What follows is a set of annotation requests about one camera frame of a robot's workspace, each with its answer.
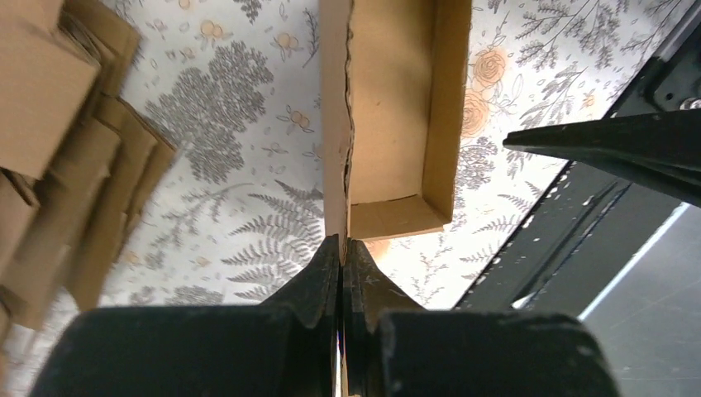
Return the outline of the brown cardboard box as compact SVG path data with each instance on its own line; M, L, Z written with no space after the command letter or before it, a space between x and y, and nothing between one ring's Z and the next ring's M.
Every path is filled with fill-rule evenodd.
M451 222L471 10L320 2L325 228L341 257Z

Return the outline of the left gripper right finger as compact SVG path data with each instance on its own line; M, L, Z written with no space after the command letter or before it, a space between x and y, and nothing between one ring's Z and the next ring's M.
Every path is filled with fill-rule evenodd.
M560 313L428 310L346 243L346 396L617 396L594 335Z

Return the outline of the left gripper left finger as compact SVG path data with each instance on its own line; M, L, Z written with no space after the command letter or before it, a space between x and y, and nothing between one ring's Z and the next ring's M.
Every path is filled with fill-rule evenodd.
M339 241L256 305L98 308L55 344L33 396L332 396Z

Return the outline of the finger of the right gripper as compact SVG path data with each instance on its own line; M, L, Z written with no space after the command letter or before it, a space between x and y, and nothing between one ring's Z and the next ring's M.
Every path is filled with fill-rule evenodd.
M589 165L700 206L698 109L511 132L503 146Z

